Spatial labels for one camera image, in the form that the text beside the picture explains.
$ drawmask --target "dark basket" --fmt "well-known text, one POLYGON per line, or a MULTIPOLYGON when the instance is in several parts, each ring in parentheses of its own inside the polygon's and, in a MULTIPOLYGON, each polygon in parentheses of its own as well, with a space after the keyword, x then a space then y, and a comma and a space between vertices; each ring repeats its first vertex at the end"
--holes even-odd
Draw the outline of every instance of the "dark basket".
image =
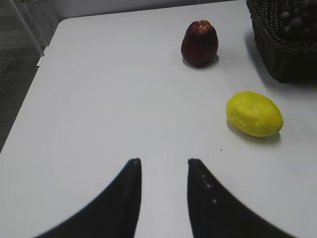
POLYGON ((283 9, 298 0, 247 0, 255 42, 270 75, 281 83, 317 81, 317 42, 283 40, 283 9))

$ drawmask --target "dark fruit in basket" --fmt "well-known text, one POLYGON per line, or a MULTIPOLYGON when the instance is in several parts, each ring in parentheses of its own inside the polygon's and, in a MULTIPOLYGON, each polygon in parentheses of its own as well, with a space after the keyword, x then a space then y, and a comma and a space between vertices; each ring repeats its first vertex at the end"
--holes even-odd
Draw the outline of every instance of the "dark fruit in basket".
POLYGON ((301 14, 301 17, 302 17, 302 19, 303 19, 304 21, 308 21, 309 18, 310 18, 310 14, 309 14, 309 12, 303 12, 303 13, 301 14))
POLYGON ((308 28, 302 29, 299 36, 302 41, 307 41, 309 37, 309 29, 308 28))
POLYGON ((290 8, 283 8, 279 19, 285 26, 282 37, 286 40, 317 41, 317 0, 300 0, 290 8))
POLYGON ((194 21, 190 24, 181 47, 182 56, 188 64, 201 67, 213 60, 217 50, 217 33, 208 21, 194 21))
POLYGON ((282 21, 287 21, 291 17, 291 13, 289 11, 283 11, 279 17, 282 21))
POLYGON ((292 29, 299 29, 303 25, 303 20, 300 17, 294 17, 289 21, 289 25, 292 29))
POLYGON ((301 10, 307 10, 307 9, 310 8, 311 5, 312 5, 312 1, 311 0, 302 0, 300 2, 301 10))
POLYGON ((291 37, 291 27, 290 27, 289 25, 286 26, 286 27, 284 28, 283 33, 284 33, 284 36, 286 36, 286 37, 291 37))
POLYGON ((300 14, 301 14, 301 10, 299 9, 299 7, 293 10, 293 16, 299 16, 300 14))

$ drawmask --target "white table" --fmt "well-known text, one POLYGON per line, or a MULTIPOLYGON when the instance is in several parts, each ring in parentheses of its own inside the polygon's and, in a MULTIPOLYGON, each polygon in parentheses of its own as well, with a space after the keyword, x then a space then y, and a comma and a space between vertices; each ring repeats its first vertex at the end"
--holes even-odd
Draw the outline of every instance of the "white table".
POLYGON ((244 0, 63 21, 0 155, 0 237, 52 228, 140 157, 135 237, 191 238, 187 159, 195 157, 263 218, 315 238, 316 90, 269 77, 244 0), (198 70, 183 63, 180 45, 201 19, 217 30, 219 61, 198 70), (243 90, 280 107, 280 138, 227 127, 226 102, 243 90))

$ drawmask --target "gray carpet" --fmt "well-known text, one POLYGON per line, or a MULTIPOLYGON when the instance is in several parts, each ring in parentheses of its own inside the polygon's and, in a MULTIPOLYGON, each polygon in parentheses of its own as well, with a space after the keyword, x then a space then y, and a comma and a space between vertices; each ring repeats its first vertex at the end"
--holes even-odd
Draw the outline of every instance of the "gray carpet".
POLYGON ((37 71, 40 56, 6 0, 0 0, 0 152, 37 71))

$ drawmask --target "yellow fruit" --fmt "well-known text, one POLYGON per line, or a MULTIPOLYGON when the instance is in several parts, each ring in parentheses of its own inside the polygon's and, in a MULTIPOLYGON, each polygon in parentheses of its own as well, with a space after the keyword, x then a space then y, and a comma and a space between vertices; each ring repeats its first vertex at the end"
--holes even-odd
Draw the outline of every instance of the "yellow fruit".
POLYGON ((278 107, 269 98, 254 92, 241 92, 227 102, 228 120, 246 134, 265 137, 283 126, 278 107))

